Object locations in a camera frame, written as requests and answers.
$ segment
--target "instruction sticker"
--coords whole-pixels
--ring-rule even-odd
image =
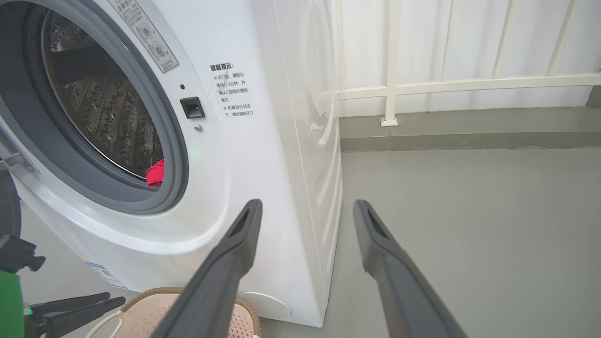
[[[96,272],[98,272],[98,274],[101,275],[102,278],[104,278],[106,280],[106,282],[109,283],[110,285],[129,290],[127,287],[125,287],[125,285],[123,285],[122,282],[120,282],[115,276],[113,276],[110,272],[108,272],[108,270],[105,269],[104,266],[102,266],[100,264],[90,263],[90,262],[86,262],[86,263],[88,265],[90,265],[90,267],[92,267],[92,269],[96,270]]]
[[[165,73],[179,63],[136,0],[108,0]]]
[[[219,115],[224,118],[246,118],[255,115],[255,102],[248,74],[233,63],[209,65],[219,100]]]

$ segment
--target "washing machine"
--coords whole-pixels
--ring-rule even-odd
[[[323,325],[342,200],[327,0],[0,0],[0,39],[0,167],[91,269],[184,286],[260,198],[239,292]]]

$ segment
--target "metal railing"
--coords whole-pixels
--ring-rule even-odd
[[[408,94],[426,94],[440,93],[449,91],[467,91],[467,90],[489,90],[489,89],[508,89],[508,88],[532,88],[532,87],[566,87],[566,86],[583,86],[583,85],[601,85],[601,73],[580,73],[568,75],[554,75],[557,55],[560,53],[563,46],[566,31],[570,26],[570,20],[577,0],[570,0],[555,46],[553,48],[549,64],[543,76],[514,76],[500,77],[504,52],[507,40],[507,31],[513,22],[514,15],[513,1],[509,0],[507,4],[507,12],[503,23],[501,38],[496,53],[495,63],[492,73],[489,78],[484,79],[462,79],[448,80],[448,66],[450,63],[450,49],[453,43],[453,28],[455,24],[455,14],[457,11],[456,1],[451,0],[451,9],[449,11],[449,21],[447,28],[447,36],[444,49],[444,57],[441,71],[441,81],[439,82],[423,82],[411,84],[398,84],[397,68],[398,68],[398,47],[400,38],[400,4],[401,0],[389,0],[389,21],[388,21],[388,60],[386,67],[386,85],[351,88],[345,86],[344,74],[344,48],[342,47],[342,25],[341,22],[341,6],[343,0],[336,0],[334,10],[338,13],[338,62],[341,67],[340,82],[341,90],[336,92],[337,100],[360,99],[365,97],[385,97],[386,110],[385,116],[382,118],[382,126],[396,126],[397,119],[394,117],[396,102],[395,98],[398,95]]]

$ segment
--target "red cloth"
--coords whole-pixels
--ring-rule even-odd
[[[165,175],[165,160],[162,159],[152,167],[148,168],[146,172],[146,184],[148,186],[160,186],[163,183],[163,176]]]

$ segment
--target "stainless steel drum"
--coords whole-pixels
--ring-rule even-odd
[[[53,11],[46,15],[40,41],[50,86],[74,127],[116,166],[145,180],[163,151],[125,74],[86,32]]]

